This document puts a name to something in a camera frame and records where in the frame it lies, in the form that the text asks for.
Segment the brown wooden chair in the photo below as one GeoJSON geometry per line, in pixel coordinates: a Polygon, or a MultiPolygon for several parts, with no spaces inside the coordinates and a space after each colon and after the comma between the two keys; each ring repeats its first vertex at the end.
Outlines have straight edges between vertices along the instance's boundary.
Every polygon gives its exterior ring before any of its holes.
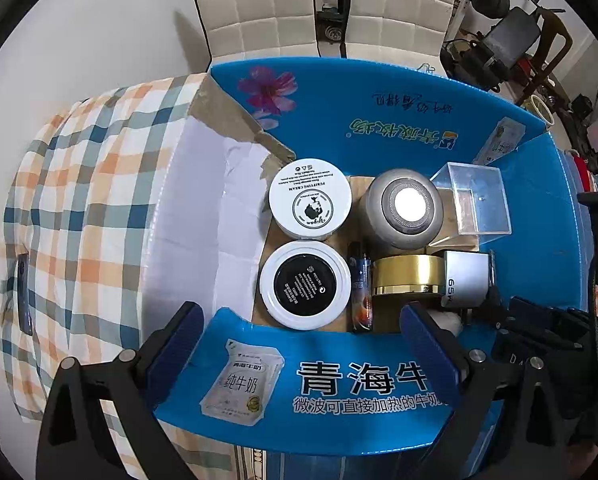
{"type": "Polygon", "coordinates": [[[534,91],[541,84],[544,84],[547,77],[568,54],[573,44],[572,37],[570,36],[566,25],[559,17],[559,14],[566,12],[566,10],[557,8],[544,8],[544,6],[540,5],[540,0],[529,1],[535,6],[535,9],[532,13],[534,22],[538,23],[538,20],[541,18],[543,23],[540,33],[540,41],[538,42],[538,48],[529,62],[532,70],[534,71],[534,77],[524,87],[521,96],[516,99],[517,105],[521,105],[527,98],[532,96],[534,91]],[[564,40],[564,45],[552,58],[552,60],[547,63],[546,58],[548,57],[550,48],[552,47],[557,36],[561,36],[561,38],[564,40]]]}

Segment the dark phone on cloth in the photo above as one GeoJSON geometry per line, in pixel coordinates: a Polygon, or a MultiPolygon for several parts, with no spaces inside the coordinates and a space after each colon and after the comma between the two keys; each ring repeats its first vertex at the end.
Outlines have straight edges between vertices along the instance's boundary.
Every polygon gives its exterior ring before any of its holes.
{"type": "Polygon", "coordinates": [[[29,255],[18,255],[17,258],[17,308],[19,327],[22,333],[31,336],[33,334],[32,314],[29,305],[28,286],[28,262],[29,255]]]}

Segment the clear acrylic box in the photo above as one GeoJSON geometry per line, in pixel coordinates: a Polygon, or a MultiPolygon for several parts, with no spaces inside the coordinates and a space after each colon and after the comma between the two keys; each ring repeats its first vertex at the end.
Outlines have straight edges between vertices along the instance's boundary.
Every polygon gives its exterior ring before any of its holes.
{"type": "Polygon", "coordinates": [[[458,235],[475,235],[489,243],[512,232],[500,170],[490,166],[447,162],[432,177],[439,191],[452,196],[458,235]]]}

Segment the left white padded chair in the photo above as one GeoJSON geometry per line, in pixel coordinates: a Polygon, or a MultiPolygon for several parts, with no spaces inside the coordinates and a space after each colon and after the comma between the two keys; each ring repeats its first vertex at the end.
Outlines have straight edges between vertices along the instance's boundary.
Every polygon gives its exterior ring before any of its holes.
{"type": "Polygon", "coordinates": [[[315,0],[195,0],[212,65],[317,56],[315,0]]]}

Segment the grey 65W charger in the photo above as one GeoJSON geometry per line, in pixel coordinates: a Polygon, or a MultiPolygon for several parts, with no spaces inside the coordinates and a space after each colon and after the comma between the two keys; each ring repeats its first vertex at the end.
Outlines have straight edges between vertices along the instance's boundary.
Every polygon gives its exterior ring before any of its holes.
{"type": "Polygon", "coordinates": [[[443,253],[444,289],[441,306],[444,309],[480,307],[491,286],[491,257],[486,252],[443,253]]]}

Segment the white padded chair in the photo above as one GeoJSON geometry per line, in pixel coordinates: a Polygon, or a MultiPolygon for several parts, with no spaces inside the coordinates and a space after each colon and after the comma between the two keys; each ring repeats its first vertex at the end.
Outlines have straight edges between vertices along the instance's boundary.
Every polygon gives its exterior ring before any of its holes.
{"type": "Polygon", "coordinates": [[[454,0],[350,0],[344,56],[444,77],[441,50],[454,0]]]}
{"type": "Polygon", "coordinates": [[[195,0],[212,65],[317,56],[315,0],[195,0]]]}

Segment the right white padded chair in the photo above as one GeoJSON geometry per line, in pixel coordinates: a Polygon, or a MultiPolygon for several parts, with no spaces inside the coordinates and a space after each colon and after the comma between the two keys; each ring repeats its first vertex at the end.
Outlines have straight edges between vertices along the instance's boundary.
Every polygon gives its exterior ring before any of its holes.
{"type": "Polygon", "coordinates": [[[444,77],[441,50],[454,0],[350,0],[344,56],[444,77]]]}

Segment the green rimmed bucket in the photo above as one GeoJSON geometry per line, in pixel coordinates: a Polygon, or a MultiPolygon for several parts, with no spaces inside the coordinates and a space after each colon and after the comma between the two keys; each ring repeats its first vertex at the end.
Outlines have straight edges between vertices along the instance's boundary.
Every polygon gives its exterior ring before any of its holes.
{"type": "Polygon", "coordinates": [[[541,119],[542,122],[545,122],[547,128],[552,128],[553,125],[555,125],[553,113],[550,111],[546,102],[537,94],[531,94],[523,101],[521,107],[538,119],[541,119]]]}

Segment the plaid orange blue cloth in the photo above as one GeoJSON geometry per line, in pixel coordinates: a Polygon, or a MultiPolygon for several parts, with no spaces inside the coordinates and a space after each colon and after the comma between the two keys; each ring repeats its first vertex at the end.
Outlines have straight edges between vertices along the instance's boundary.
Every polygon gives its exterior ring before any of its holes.
{"type": "Polygon", "coordinates": [[[209,266],[199,281],[175,276],[209,235],[178,228],[175,205],[193,177],[177,170],[209,149],[188,136],[189,118],[218,122],[228,103],[207,74],[107,91],[55,115],[24,154],[4,212],[0,348],[12,404],[25,422],[44,414],[59,363],[95,363],[136,348],[165,310],[185,300],[218,307],[209,266]],[[33,334],[22,333],[17,258],[28,254],[33,334]]]}

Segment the blue cardboard milk box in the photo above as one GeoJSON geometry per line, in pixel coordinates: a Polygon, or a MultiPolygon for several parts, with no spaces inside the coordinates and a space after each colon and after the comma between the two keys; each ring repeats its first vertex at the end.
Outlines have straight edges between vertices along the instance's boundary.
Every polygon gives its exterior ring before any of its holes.
{"type": "MultiPolygon", "coordinates": [[[[267,190],[295,154],[328,160],[350,182],[350,212],[324,239],[349,258],[353,283],[367,285],[372,263],[393,254],[369,223],[374,208],[364,205],[363,194],[376,174],[399,164],[420,169],[424,162],[399,148],[368,148],[363,117],[326,96],[336,77],[315,60],[264,61],[244,71],[254,93],[274,89],[311,116],[305,128],[288,118],[286,131],[266,110],[240,107],[205,74],[139,89],[142,110],[160,134],[151,143],[159,157],[142,279],[144,330],[160,326],[186,299],[200,302],[207,316],[229,307],[244,320],[272,324],[254,281],[264,259],[289,240],[273,221],[267,190]]],[[[500,168],[512,210],[512,235],[493,244],[504,298],[531,299],[553,313],[584,312],[583,270],[592,242],[590,218],[574,201],[580,184],[572,159],[539,136],[524,140],[500,168]]]]}

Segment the white jar black label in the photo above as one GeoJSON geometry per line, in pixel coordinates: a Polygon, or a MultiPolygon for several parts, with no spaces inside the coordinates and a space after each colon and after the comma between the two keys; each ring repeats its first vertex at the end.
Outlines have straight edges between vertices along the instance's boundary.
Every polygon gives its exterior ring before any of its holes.
{"type": "Polygon", "coordinates": [[[341,255],[322,242],[289,242],[265,261],[259,293],[267,313],[292,330],[319,330],[348,305],[351,273],[341,255]]]}

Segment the silver jar with gold top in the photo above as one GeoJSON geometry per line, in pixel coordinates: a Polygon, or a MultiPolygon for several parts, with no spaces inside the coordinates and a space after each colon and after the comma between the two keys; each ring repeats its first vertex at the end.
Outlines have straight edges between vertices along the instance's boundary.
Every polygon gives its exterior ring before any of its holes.
{"type": "Polygon", "coordinates": [[[360,200],[362,232],[388,254],[424,249],[441,231],[443,218],[439,191],[410,169],[380,174],[360,200]]]}

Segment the red cloth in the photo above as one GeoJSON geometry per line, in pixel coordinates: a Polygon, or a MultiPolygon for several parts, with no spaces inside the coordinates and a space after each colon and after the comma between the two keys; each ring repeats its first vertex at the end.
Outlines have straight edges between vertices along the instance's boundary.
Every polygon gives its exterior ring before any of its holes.
{"type": "Polygon", "coordinates": [[[587,169],[585,160],[579,155],[577,151],[570,150],[568,154],[571,156],[574,164],[576,165],[576,171],[580,177],[582,188],[584,192],[592,192],[593,191],[593,179],[591,178],[591,174],[587,169]]]}

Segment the white cream jar panda logo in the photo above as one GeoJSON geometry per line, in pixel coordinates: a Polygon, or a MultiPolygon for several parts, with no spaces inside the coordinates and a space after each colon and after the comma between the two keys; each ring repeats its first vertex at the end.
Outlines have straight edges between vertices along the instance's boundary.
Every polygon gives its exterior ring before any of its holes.
{"type": "Polygon", "coordinates": [[[268,203],[279,229],[293,240],[326,240],[349,217],[352,190],[335,165],[304,158],[278,171],[268,203]]]}

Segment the black weight bench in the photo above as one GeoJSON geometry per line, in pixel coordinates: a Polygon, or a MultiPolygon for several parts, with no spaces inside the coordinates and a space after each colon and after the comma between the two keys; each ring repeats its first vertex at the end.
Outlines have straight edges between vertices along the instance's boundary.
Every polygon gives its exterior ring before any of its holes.
{"type": "Polygon", "coordinates": [[[491,30],[444,42],[441,63],[452,79],[483,91],[500,91],[510,71],[540,36],[538,17],[515,6],[491,30]]]}

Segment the white earbuds case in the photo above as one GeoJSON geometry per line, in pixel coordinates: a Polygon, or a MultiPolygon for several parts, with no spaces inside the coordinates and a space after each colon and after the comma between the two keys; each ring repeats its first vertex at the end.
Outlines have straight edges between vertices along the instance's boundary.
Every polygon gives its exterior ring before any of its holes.
{"type": "Polygon", "coordinates": [[[457,337],[463,330],[462,319],[457,313],[428,309],[428,315],[441,330],[447,330],[457,337]]]}

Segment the small printed tube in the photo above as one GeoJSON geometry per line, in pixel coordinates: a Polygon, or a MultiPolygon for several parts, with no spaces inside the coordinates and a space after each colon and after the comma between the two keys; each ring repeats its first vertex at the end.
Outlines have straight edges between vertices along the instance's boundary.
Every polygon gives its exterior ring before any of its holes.
{"type": "Polygon", "coordinates": [[[356,332],[372,331],[372,260],[361,242],[352,242],[348,248],[348,266],[351,275],[350,319],[356,332]]]}

